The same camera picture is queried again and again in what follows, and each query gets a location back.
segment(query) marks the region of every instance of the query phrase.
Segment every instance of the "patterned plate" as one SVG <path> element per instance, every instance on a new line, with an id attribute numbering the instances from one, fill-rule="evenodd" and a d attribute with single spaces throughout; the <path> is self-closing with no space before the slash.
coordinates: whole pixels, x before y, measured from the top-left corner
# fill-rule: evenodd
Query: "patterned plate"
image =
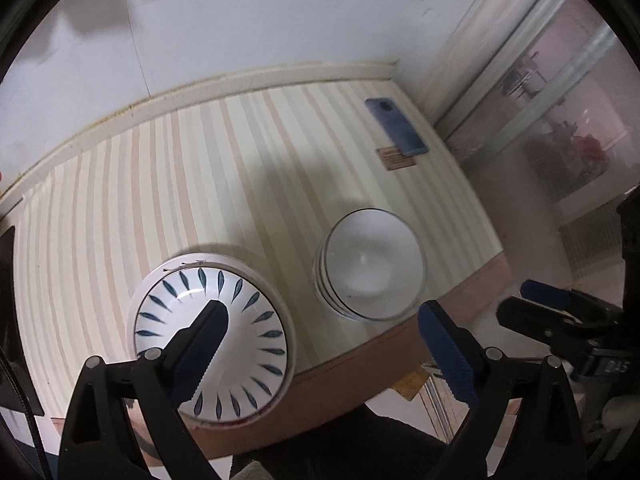
<path id="1" fill-rule="evenodd" d="M 165 275 L 138 309 L 134 352 L 139 355 L 148 348 L 164 348 L 210 300 L 226 305 L 229 328 L 193 399 L 183 403 L 180 411 L 198 420 L 236 425 L 281 396 L 291 368 L 280 316 L 246 276 L 210 266 Z"/>

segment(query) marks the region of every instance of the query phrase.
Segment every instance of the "striped tablecloth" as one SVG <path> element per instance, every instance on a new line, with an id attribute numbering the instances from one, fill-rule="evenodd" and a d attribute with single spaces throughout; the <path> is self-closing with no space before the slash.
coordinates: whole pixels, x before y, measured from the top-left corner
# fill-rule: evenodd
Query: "striped tablecloth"
<path id="1" fill-rule="evenodd" d="M 431 151 L 387 171 L 390 145 L 364 105 L 396 101 Z M 177 254 L 225 253 L 262 273 L 291 310 L 298 371 L 400 322 L 358 323 L 319 304 L 311 262 L 346 213 L 375 206 L 418 233 L 436 298 L 502 251 L 472 187 L 389 81 L 249 92 L 140 124 L 66 161 L 25 197 L 15 291 L 24 352 L 49 416 L 65 416 L 85 359 L 130 358 L 129 300 Z"/>

